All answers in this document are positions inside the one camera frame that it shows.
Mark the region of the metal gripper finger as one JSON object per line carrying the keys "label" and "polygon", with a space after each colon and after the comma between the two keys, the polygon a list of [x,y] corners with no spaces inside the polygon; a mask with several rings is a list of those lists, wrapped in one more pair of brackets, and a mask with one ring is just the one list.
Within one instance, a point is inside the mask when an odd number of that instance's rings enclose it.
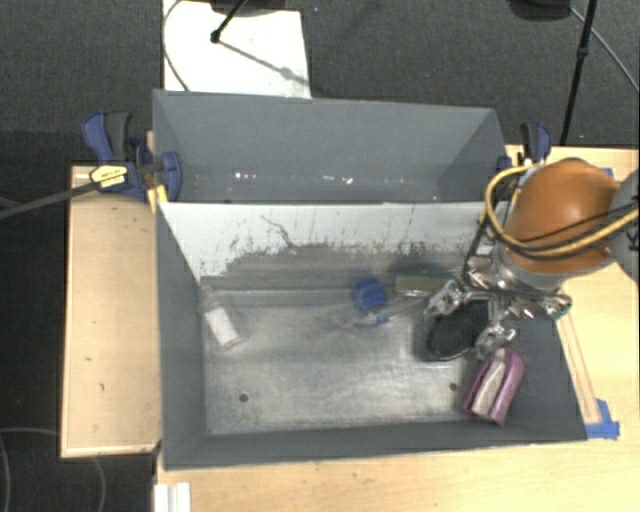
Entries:
{"label": "metal gripper finger", "polygon": [[425,317],[449,316],[471,300],[472,294],[457,280],[447,281],[432,295],[423,311]]}
{"label": "metal gripper finger", "polygon": [[518,336],[515,328],[502,323],[491,323],[476,338],[474,353],[478,360],[485,359],[490,353],[512,342]]}

